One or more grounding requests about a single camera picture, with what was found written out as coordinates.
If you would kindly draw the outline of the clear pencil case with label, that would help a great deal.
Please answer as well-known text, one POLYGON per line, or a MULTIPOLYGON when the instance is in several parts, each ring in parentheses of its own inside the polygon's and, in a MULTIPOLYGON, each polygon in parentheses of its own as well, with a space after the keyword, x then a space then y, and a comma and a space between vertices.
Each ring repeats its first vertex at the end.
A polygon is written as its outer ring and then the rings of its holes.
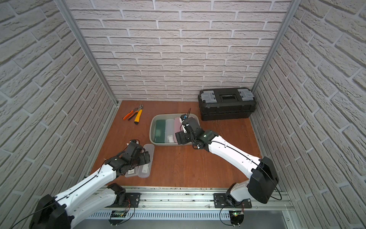
POLYGON ((174 119, 167 119, 165 122, 165 143, 175 143, 174 141, 174 119))

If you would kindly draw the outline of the clear rounded pencil case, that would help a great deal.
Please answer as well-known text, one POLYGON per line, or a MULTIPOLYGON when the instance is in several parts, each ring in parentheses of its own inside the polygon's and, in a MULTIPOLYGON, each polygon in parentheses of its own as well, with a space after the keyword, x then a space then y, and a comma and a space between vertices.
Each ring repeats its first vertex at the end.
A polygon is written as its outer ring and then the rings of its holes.
POLYGON ((139 168, 137 170, 137 176, 140 178, 147 178, 150 176, 155 146, 153 144, 145 144, 144 148, 149 153, 150 163, 139 166, 139 168))

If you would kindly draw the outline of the clear rectangular pencil case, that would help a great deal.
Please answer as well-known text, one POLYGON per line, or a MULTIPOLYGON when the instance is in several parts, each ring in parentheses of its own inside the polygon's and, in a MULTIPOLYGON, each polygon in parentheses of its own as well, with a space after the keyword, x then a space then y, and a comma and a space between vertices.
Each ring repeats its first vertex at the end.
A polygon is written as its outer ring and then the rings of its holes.
POLYGON ((135 177, 138 176, 138 168, 134 168, 132 170, 129 170, 126 174, 125 177, 129 178, 129 177, 135 177))

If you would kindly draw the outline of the dark green pencil case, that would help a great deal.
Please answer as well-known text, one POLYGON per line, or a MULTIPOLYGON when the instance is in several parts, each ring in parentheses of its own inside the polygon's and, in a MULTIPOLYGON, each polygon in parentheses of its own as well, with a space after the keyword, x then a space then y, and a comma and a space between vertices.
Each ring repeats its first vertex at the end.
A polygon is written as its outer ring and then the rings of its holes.
POLYGON ((157 120, 155 126, 155 143, 164 143, 165 142, 165 126, 166 120, 157 120))

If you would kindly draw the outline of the pink pencil case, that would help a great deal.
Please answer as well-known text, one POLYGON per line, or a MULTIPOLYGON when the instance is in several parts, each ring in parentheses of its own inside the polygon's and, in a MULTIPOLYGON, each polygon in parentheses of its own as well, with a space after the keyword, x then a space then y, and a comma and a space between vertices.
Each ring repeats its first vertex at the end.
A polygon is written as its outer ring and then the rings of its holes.
POLYGON ((180 117, 174 119, 174 134, 183 130, 180 117))

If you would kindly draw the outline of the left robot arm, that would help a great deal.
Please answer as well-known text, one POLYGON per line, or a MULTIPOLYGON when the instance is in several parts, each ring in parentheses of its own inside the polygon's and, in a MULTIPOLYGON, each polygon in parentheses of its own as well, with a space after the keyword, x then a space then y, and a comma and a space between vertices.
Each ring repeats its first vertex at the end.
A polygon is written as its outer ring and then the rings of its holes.
POLYGON ((32 215, 31 229, 72 229, 105 207, 127 210, 132 202, 126 190, 114 182, 128 171, 150 163, 148 150, 131 140, 120 153, 103 162, 101 167, 73 187, 54 197, 42 197, 32 215))

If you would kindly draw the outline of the grey plastic storage tray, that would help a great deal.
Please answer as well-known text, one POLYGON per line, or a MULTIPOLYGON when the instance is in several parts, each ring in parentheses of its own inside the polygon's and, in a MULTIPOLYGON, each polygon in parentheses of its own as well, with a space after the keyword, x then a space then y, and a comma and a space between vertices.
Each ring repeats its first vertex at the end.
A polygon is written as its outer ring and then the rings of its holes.
POLYGON ((178 146, 178 144, 176 142, 177 140, 176 140, 175 134, 174 134, 175 143, 155 143, 154 136, 155 136, 155 126, 156 126, 156 121, 157 120, 175 119, 177 117, 180 117, 181 115, 183 115, 183 114, 159 114, 159 115, 156 115, 152 119, 151 126, 150 126, 150 136, 149 136, 150 141, 154 145, 157 145, 157 146, 178 146))

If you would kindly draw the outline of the black plastic toolbox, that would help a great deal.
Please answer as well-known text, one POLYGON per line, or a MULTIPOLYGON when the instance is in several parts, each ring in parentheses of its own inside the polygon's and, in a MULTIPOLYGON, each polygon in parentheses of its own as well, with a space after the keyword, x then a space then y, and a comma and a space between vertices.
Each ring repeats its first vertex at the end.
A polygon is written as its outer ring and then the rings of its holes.
POLYGON ((198 101, 203 121, 249 118, 257 104, 245 87, 201 90, 198 101))

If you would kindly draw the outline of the left controller board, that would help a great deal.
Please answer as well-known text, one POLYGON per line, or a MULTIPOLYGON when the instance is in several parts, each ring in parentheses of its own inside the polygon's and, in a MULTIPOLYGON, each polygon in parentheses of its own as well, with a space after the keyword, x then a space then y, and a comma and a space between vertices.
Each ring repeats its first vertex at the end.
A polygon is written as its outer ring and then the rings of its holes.
POLYGON ((125 222, 129 218, 129 212, 124 210, 113 210, 110 214, 109 223, 117 226, 125 222))

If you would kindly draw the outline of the controller board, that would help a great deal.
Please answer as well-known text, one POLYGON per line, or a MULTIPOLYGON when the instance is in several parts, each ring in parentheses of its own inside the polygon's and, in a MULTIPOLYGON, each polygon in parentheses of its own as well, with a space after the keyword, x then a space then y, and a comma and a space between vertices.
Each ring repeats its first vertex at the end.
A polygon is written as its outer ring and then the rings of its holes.
POLYGON ((244 221, 243 211, 229 211, 230 223, 232 226, 240 226, 244 221))
POLYGON ((129 218, 129 212, 124 210, 113 210, 110 214, 109 223, 117 226, 125 222, 129 218))

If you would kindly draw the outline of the right controller board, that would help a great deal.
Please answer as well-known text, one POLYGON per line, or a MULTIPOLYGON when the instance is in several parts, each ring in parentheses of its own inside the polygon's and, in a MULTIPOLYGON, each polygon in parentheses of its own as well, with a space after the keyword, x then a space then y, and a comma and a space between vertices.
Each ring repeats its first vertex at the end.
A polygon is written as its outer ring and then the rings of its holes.
POLYGON ((232 226, 240 226, 244 221, 243 211, 229 211, 230 223, 232 226))

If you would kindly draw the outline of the yellow handled cutter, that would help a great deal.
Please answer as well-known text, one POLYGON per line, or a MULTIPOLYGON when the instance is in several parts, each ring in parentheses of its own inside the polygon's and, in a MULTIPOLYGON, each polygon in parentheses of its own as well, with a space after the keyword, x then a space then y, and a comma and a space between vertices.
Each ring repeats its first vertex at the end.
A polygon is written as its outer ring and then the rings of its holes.
POLYGON ((138 111, 137 111, 137 115, 136 115, 136 117, 135 117, 135 119, 134 119, 134 123, 135 123, 136 125, 138 125, 138 124, 139 124, 139 122, 140 122, 140 117, 141 117, 141 114, 142 114, 143 108, 144 108, 144 106, 141 104, 141 105, 139 106, 138 111))

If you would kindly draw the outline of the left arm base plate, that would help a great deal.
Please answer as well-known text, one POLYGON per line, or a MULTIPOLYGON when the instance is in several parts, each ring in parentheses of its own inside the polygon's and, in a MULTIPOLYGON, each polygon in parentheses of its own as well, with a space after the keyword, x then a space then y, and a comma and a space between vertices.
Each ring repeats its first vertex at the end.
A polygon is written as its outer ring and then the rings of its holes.
POLYGON ((116 197, 116 200, 107 205, 107 208, 126 208, 130 205, 132 208, 138 208, 140 202, 141 193, 125 193, 119 194, 116 197))

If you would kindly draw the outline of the orange handled pliers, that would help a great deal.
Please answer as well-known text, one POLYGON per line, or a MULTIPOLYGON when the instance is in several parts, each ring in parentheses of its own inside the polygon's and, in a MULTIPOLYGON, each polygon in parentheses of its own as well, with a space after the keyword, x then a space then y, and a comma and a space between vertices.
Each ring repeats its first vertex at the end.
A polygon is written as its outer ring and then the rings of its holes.
POLYGON ((126 114, 124 117, 123 117, 123 120, 131 120, 133 117, 135 117, 138 112, 141 110, 141 107, 138 107, 138 108, 135 108, 133 110, 131 110, 128 114, 126 114))

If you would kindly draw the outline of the aluminium mounting rail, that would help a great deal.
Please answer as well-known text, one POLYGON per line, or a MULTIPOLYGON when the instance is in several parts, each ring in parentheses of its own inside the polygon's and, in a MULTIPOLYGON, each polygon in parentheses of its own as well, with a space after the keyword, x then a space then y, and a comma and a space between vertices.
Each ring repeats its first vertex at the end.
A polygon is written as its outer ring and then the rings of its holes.
MULTIPOLYGON (((134 187, 126 186, 127 193, 139 193, 133 210, 215 210, 214 194, 226 193, 226 188, 185 188, 185 187, 134 187)), ((267 204, 251 198, 249 210, 294 211, 294 206, 286 192, 274 192, 267 204)))

